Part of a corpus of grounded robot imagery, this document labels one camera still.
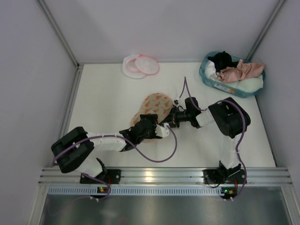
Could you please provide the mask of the pink floral mesh laundry bag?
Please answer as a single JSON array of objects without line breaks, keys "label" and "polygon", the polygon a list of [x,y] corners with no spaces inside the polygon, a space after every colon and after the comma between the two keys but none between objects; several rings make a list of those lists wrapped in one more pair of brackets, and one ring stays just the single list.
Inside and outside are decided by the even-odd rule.
[{"label": "pink floral mesh laundry bag", "polygon": [[133,127],[140,121],[140,115],[142,114],[156,114],[157,122],[160,123],[171,112],[173,107],[173,100],[163,93],[153,93],[148,95],[141,104],[140,109],[134,115],[130,122],[130,126]]}]

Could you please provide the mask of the pink garment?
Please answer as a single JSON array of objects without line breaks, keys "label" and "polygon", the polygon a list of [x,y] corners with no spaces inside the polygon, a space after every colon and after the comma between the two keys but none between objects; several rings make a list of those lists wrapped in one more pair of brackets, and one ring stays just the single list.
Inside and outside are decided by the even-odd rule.
[{"label": "pink garment", "polygon": [[264,71],[263,63],[245,63],[240,60],[236,67],[227,67],[220,70],[217,79],[222,83],[232,83],[246,80],[249,78],[258,78]]}]

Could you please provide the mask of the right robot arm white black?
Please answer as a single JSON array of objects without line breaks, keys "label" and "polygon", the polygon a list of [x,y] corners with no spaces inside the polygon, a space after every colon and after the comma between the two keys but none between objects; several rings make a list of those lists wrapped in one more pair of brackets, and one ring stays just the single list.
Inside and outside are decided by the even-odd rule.
[{"label": "right robot arm white black", "polygon": [[179,128],[181,122],[189,122],[197,129],[215,123],[224,140],[218,170],[226,177],[239,172],[242,162],[238,147],[251,123],[248,113],[232,97],[214,103],[204,111],[200,110],[195,97],[186,98],[185,105],[186,108],[182,111],[179,106],[174,105],[162,123]]}]

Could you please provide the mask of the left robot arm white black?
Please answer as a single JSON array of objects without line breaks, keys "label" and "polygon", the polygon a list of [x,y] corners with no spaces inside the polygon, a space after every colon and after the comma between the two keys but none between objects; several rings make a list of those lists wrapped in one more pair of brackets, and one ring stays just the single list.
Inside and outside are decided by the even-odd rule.
[{"label": "left robot arm white black", "polygon": [[51,146],[54,161],[62,173],[78,171],[104,180],[107,169],[100,153],[129,151],[145,139],[156,138],[157,124],[156,114],[141,114],[134,126],[114,134],[92,134],[76,127]]}]

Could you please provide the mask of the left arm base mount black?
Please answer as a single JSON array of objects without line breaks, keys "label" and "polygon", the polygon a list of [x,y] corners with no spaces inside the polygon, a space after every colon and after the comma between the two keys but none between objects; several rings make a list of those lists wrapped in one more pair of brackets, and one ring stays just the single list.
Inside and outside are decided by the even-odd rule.
[{"label": "left arm base mount black", "polygon": [[80,184],[100,184],[100,181],[106,184],[119,184],[121,170],[119,169],[88,169],[80,176]]}]

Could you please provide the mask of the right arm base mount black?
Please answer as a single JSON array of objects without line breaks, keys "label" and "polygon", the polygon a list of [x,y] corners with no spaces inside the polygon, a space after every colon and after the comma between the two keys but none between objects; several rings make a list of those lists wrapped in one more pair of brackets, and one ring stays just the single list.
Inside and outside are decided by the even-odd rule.
[{"label": "right arm base mount black", "polygon": [[227,169],[221,161],[215,169],[203,170],[204,183],[211,188],[216,188],[221,184],[243,184],[246,178],[245,170],[241,168],[241,163]]}]

